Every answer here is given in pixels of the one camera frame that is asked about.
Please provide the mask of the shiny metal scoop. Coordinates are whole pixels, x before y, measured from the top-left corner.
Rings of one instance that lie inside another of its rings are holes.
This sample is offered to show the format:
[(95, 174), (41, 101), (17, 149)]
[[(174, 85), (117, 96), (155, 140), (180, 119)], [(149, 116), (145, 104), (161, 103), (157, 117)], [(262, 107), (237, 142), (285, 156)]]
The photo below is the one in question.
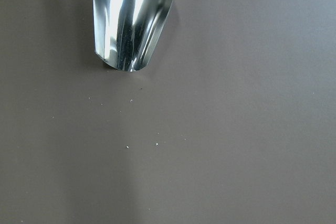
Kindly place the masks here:
[(93, 0), (95, 53), (125, 72), (146, 67), (173, 0)]

